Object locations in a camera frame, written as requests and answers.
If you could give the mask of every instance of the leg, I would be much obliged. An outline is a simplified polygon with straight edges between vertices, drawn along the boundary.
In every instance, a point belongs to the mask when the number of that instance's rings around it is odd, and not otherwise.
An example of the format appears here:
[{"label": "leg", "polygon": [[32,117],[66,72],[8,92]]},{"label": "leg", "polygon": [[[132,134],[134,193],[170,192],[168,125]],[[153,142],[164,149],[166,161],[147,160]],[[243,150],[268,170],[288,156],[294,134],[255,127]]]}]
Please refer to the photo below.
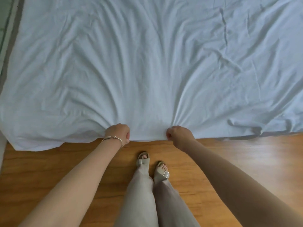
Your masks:
[{"label": "leg", "polygon": [[[166,165],[160,165],[160,167],[167,170]],[[160,227],[200,227],[188,206],[168,179],[155,179],[153,193]]]},{"label": "leg", "polygon": [[139,165],[127,187],[123,206],[114,227],[158,227],[153,185],[154,182],[149,176],[149,165]]}]

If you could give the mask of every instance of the forearm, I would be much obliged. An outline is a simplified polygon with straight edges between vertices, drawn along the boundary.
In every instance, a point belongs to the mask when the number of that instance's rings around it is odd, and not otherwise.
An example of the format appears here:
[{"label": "forearm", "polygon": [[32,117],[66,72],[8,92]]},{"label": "forearm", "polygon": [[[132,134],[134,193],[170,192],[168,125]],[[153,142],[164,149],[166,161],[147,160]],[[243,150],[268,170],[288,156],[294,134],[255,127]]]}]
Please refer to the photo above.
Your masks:
[{"label": "forearm", "polygon": [[78,226],[109,162],[121,146],[106,140],[73,168],[38,204],[20,226]]},{"label": "forearm", "polygon": [[244,227],[302,226],[302,218],[242,170],[205,148],[189,142],[186,152]]}]

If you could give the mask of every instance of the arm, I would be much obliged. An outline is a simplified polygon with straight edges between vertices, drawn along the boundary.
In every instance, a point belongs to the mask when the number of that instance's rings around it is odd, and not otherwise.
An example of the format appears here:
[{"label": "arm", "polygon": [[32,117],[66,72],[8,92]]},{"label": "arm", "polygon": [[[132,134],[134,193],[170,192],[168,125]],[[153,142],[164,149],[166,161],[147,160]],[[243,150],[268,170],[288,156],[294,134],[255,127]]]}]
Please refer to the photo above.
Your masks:
[{"label": "arm", "polygon": [[191,131],[180,126],[167,130],[175,147],[201,168],[215,191],[243,227],[303,226],[302,217],[242,170],[205,148]]},{"label": "arm", "polygon": [[[117,124],[105,136],[129,142],[129,127]],[[20,227],[79,226],[91,204],[109,162],[121,147],[118,139],[108,139],[73,168],[36,206]]]}]

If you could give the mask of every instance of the hand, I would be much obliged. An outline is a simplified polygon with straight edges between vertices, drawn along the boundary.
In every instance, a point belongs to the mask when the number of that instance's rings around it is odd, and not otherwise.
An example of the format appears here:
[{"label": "hand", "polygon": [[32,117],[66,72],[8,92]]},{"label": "hand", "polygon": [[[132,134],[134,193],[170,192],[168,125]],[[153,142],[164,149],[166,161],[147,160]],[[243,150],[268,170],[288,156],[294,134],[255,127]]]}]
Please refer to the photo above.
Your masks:
[{"label": "hand", "polygon": [[174,146],[181,151],[185,151],[185,147],[189,141],[195,141],[195,137],[191,131],[181,126],[173,126],[167,129],[166,137],[169,141],[173,141]]},{"label": "hand", "polygon": [[105,131],[105,137],[117,136],[123,142],[123,146],[129,143],[130,129],[127,125],[118,123],[117,125],[111,126]]}]

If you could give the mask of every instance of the woman's left hand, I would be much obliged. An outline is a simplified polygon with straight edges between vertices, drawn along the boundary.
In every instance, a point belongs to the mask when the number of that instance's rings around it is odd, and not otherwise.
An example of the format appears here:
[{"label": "woman's left hand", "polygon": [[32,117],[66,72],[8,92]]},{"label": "woman's left hand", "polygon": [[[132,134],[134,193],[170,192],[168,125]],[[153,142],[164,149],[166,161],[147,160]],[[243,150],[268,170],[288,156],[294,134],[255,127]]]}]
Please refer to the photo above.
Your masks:
[{"label": "woman's left hand", "polygon": [[129,143],[130,129],[126,124],[118,123],[106,129],[105,137],[107,136],[116,136],[120,138],[123,142],[123,146]]}]

